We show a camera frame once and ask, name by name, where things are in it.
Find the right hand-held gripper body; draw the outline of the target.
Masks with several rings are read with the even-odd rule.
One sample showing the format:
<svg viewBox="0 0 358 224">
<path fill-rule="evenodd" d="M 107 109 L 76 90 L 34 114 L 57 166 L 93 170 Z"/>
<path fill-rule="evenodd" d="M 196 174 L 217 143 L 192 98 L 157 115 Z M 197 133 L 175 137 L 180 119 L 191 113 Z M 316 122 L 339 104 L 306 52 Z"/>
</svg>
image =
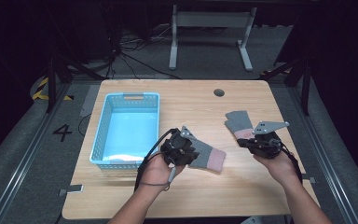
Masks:
<svg viewBox="0 0 358 224">
<path fill-rule="evenodd" d="M 248 140 L 248 149 L 252 154 L 261 158 L 275 158 L 285 148 L 276 131 L 288 126 L 289 123 L 287 121 L 260 121 L 252 130 L 254 137 Z"/>
</svg>

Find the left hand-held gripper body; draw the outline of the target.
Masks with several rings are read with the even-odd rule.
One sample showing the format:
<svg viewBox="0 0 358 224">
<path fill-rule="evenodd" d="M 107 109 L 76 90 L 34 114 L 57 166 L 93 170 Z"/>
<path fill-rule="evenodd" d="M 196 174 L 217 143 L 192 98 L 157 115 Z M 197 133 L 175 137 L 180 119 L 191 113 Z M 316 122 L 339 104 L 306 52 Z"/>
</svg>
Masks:
<svg viewBox="0 0 358 224">
<path fill-rule="evenodd" d="M 192 162 L 188 157 L 189 152 L 195 151 L 189 139 L 182 136 L 182 132 L 175 128 L 170 129 L 171 137 L 166 139 L 160 147 L 165 162 L 170 165 L 184 166 Z"/>
</svg>

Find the grey sock with pink band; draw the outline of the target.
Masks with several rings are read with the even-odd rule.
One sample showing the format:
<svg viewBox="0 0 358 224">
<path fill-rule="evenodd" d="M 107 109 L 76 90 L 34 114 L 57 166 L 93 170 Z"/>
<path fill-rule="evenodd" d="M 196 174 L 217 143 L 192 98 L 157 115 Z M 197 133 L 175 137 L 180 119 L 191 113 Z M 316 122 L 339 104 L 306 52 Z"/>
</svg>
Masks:
<svg viewBox="0 0 358 224">
<path fill-rule="evenodd" d="M 199 153 L 199 156 L 190 163 L 190 167 L 207 169 L 221 173 L 226 158 L 226 152 L 198 140 L 191 139 L 192 147 Z"/>
<path fill-rule="evenodd" d="M 253 133 L 254 127 L 246 110 L 228 112 L 226 113 L 226 118 L 225 125 L 236 139 L 248 140 L 255 137 Z"/>
</svg>

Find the person's right hand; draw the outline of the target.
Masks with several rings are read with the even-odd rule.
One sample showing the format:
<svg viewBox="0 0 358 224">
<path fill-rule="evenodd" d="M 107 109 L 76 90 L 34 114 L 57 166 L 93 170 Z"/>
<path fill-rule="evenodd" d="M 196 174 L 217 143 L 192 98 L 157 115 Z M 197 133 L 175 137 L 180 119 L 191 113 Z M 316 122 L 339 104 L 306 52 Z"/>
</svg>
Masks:
<svg viewBox="0 0 358 224">
<path fill-rule="evenodd" d="M 296 170 L 284 153 L 281 152 L 273 159 L 264 159 L 257 155 L 254 155 L 254 158 L 263 164 L 270 175 L 283 187 L 295 184 L 298 181 Z"/>
</svg>

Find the person's left hand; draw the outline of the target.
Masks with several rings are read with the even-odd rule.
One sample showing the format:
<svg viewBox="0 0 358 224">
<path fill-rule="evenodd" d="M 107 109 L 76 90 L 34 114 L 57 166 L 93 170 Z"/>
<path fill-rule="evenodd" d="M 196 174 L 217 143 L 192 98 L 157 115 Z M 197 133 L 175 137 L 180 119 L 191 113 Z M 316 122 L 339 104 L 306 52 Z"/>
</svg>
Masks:
<svg viewBox="0 0 358 224">
<path fill-rule="evenodd" d="M 145 167 L 139 182 L 139 188 L 151 187 L 152 190 L 157 192 L 165 191 L 169 188 L 173 179 L 182 173 L 184 169 L 184 166 L 170 167 L 161 153 L 155 153 Z"/>
</svg>

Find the light blue plastic basket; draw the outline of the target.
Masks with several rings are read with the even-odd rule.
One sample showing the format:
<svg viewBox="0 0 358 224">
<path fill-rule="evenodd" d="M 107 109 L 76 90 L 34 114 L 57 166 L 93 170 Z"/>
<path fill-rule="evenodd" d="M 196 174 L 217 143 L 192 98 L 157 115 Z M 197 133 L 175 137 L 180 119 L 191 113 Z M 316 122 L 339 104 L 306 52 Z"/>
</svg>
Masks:
<svg viewBox="0 0 358 224">
<path fill-rule="evenodd" d="M 137 169 L 158 141 L 157 92 L 108 93 L 89 161 L 100 169 Z"/>
</svg>

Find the black metal stand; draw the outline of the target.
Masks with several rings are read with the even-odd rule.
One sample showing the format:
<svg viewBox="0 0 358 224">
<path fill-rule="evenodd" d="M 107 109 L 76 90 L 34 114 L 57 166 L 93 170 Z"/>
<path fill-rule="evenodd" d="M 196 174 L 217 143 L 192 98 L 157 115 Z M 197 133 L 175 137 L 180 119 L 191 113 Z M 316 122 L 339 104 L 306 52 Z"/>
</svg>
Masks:
<svg viewBox="0 0 358 224">
<path fill-rule="evenodd" d="M 105 77 L 102 77 L 91 71 L 86 66 L 77 62 L 73 57 L 65 56 L 58 52 L 53 52 L 49 61 L 48 61 L 48 108 L 47 113 L 51 112 L 54 106 L 58 101 L 58 93 L 56 88 L 56 78 L 60 80 L 62 84 L 70 84 L 72 82 L 73 76 L 72 72 L 68 68 L 72 66 L 75 69 L 79 70 L 82 74 L 87 75 L 95 80 L 105 80 Z"/>
<path fill-rule="evenodd" d="M 299 81 L 302 81 L 300 106 L 303 113 L 307 116 L 309 114 L 309 95 L 310 95 L 310 65 L 309 62 L 302 59 L 296 59 L 290 63 L 274 68 L 271 71 L 263 71 L 258 80 L 269 80 L 279 74 L 288 71 L 288 75 L 284 80 L 287 87 L 295 87 Z"/>
</svg>

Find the aluminium floor rail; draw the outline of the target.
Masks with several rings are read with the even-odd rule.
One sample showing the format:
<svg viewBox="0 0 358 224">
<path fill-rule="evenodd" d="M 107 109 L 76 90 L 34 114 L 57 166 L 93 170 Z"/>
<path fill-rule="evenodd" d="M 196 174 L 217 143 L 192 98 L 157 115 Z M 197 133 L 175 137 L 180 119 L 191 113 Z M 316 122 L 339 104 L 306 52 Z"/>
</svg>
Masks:
<svg viewBox="0 0 358 224">
<path fill-rule="evenodd" d="M 56 90 L 61 101 L 70 88 Z M 0 224 L 41 148 L 42 139 L 60 102 L 48 112 L 48 101 L 36 101 L 0 145 Z"/>
<path fill-rule="evenodd" d="M 337 203 L 341 215 L 343 216 L 346 224 L 358 224 L 358 216 L 353 209 L 353 206 L 348 198 L 347 193 L 343 188 L 342 182 L 340 181 L 337 172 L 333 167 L 333 164 L 328 159 L 328 156 L 324 150 L 324 146 L 318 134 L 316 133 L 316 130 L 311 122 L 311 119 L 305 115 L 302 109 L 300 97 L 296 89 L 292 87 L 288 87 L 287 91 L 292 101 L 294 102 L 296 111 L 299 114 L 300 119 L 303 125 L 305 126 L 305 130 L 310 137 L 314 154 L 321 166 L 326 182 L 335 198 L 335 201 Z"/>
</svg>

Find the white metal desk frame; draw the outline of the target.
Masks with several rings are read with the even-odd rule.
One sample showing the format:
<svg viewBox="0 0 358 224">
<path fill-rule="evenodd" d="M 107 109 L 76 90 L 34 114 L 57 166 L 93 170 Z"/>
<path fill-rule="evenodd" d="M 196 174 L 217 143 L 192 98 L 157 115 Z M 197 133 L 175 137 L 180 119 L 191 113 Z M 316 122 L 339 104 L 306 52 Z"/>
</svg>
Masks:
<svg viewBox="0 0 358 224">
<path fill-rule="evenodd" d="M 242 63 L 246 71 L 252 71 L 253 66 L 247 51 L 247 42 L 254 24 L 257 8 L 252 7 L 246 12 L 211 12 L 211 11 L 182 11 L 177 5 L 172 7 L 172 44 L 169 59 L 169 69 L 175 70 L 177 65 L 179 27 L 206 28 L 242 28 L 243 38 L 237 41 Z"/>
</svg>

